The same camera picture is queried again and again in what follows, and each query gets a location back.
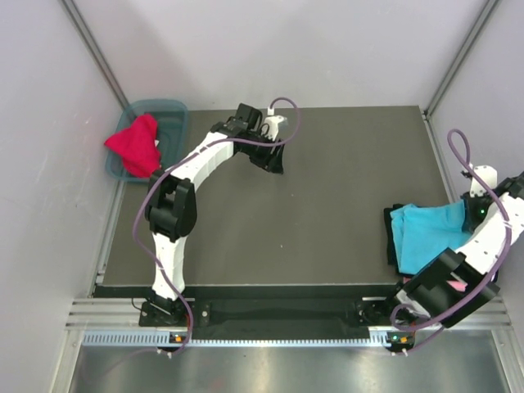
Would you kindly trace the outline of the cyan t shirt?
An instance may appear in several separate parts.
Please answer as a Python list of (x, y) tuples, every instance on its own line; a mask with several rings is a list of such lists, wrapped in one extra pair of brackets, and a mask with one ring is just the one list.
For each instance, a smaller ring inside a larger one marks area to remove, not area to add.
[(445, 249), (455, 250), (469, 240), (471, 235), (462, 229), (465, 220), (464, 207), (461, 201), (445, 206), (420, 207), (422, 268)]

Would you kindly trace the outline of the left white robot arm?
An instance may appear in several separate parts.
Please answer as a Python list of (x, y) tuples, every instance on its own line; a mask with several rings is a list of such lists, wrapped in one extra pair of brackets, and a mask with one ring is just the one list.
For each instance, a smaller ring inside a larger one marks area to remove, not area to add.
[(262, 115), (241, 103), (235, 115), (211, 127), (187, 162), (166, 176), (152, 194), (144, 215), (162, 266), (156, 267), (148, 301), (166, 323), (180, 323), (186, 313), (185, 304), (177, 299), (185, 289), (184, 247), (197, 221), (197, 189), (237, 153), (247, 155), (253, 165), (269, 173), (282, 174), (284, 146), (278, 132), (286, 124), (287, 118), (276, 115), (273, 108)]

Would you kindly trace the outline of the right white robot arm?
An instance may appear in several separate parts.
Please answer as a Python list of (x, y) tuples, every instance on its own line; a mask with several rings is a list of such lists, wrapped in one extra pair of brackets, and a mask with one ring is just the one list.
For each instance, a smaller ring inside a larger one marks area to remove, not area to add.
[(453, 327), (500, 291), (493, 277), (523, 234), (523, 175), (506, 178), (466, 210), (472, 236), (456, 250), (442, 251), (382, 303), (392, 325), (415, 332), (440, 324)]

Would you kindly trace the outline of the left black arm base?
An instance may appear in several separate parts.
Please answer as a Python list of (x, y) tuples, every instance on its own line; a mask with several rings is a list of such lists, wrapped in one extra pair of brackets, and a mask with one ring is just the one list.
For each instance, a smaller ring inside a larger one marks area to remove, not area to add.
[(144, 328), (189, 328), (192, 323), (206, 326), (210, 318), (210, 302), (187, 298), (191, 308), (192, 319), (182, 300), (165, 299), (153, 290), (147, 291), (145, 301), (140, 308), (138, 325)]

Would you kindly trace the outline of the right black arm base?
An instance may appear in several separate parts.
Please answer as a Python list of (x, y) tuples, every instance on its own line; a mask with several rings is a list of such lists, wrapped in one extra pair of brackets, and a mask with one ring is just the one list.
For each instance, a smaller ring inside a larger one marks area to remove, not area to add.
[(355, 302), (356, 314), (365, 326), (392, 327), (391, 314), (400, 302), (390, 297), (364, 297)]

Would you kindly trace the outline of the teal plastic basket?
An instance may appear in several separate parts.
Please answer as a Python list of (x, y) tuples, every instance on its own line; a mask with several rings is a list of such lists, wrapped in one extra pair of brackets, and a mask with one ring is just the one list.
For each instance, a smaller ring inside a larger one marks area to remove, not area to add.
[(106, 172), (119, 181), (143, 183), (154, 171), (182, 159), (188, 109), (172, 99), (146, 99), (125, 108), (104, 142)]

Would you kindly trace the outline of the pink folded t shirt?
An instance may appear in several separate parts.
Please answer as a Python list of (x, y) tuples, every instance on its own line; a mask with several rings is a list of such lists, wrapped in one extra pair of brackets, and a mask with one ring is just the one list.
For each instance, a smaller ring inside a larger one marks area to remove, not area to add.
[[(411, 280), (411, 278), (403, 278), (402, 283), (407, 283)], [(464, 282), (456, 281), (456, 280), (448, 280), (446, 281), (449, 286), (451, 286), (455, 291), (459, 292), (465, 292), (467, 289), (467, 284)]]

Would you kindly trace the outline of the black folded t shirt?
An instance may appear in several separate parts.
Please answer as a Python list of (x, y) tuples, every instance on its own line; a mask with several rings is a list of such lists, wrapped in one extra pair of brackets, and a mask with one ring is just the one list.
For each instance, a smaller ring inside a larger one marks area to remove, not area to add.
[(412, 277), (422, 268), (421, 211), (413, 204), (394, 204), (383, 210), (387, 263), (402, 276)]

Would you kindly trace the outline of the red t shirt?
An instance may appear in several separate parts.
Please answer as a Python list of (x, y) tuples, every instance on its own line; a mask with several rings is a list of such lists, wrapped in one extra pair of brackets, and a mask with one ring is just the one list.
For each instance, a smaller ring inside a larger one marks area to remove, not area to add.
[(104, 145), (121, 158), (128, 173), (136, 178), (149, 178), (160, 168), (157, 128), (151, 114), (140, 115), (128, 128), (110, 136)]

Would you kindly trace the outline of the left aluminium corner post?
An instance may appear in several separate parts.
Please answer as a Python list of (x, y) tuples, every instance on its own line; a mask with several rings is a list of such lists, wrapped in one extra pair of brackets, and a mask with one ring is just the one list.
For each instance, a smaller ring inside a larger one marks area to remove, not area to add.
[(116, 101), (122, 109), (125, 109), (129, 105), (129, 100), (78, 5), (74, 0), (59, 0), (58, 3), (74, 26)]

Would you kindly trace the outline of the aluminium corner post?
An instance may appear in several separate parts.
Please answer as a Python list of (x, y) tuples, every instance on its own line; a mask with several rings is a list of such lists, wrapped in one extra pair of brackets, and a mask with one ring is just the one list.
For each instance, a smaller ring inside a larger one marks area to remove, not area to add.
[(58, 3), (74, 26), (116, 101), (122, 109), (125, 109), (129, 105), (129, 100), (78, 5), (74, 0), (59, 0)]
[(470, 52), (480, 39), (482, 32), (489, 24), (491, 17), (495, 14), (500, 3), (500, 0), (487, 0), (482, 3), (480, 11), (474, 18), (472, 25), (468, 28), (463, 41), (458, 47), (458, 51), (455, 53), (452, 61), (447, 67), (436, 91), (432, 94), (427, 107), (422, 111), (426, 120), (430, 120), (430, 118), (436, 113), (436, 110), (445, 97), (445, 94), (448, 92), (455, 77), (458, 75)]

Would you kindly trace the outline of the right aluminium corner post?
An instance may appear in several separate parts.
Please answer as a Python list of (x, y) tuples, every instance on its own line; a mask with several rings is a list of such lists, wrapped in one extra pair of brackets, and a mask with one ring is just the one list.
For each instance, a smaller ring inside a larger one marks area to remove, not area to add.
[(447, 67), (436, 91), (432, 94), (427, 107), (422, 111), (426, 120), (430, 120), (430, 118), (436, 113), (436, 110), (445, 97), (445, 94), (448, 92), (455, 77), (458, 75), (470, 52), (480, 39), (482, 32), (489, 24), (491, 17), (495, 14), (500, 3), (500, 0), (487, 0), (482, 3), (480, 11), (474, 18), (472, 25), (468, 28), (463, 41), (458, 47), (458, 51), (455, 53), (452, 61)]

